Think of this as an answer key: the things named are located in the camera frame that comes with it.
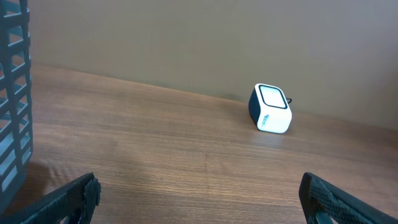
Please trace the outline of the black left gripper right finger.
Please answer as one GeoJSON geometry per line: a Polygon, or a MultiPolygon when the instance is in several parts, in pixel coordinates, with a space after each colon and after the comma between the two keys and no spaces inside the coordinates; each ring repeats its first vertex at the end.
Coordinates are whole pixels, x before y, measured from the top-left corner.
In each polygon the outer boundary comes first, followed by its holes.
{"type": "Polygon", "coordinates": [[[303,174],[298,195],[307,223],[397,223],[396,218],[311,172],[303,174]]]}

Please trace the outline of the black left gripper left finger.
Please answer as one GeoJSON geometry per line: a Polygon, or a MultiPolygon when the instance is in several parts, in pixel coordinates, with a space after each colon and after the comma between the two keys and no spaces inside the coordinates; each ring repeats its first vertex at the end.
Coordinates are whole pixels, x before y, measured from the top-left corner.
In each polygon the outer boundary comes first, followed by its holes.
{"type": "Polygon", "coordinates": [[[90,223],[100,204],[100,196],[101,184],[94,174],[87,173],[28,207],[1,218],[1,224],[90,223]]]}

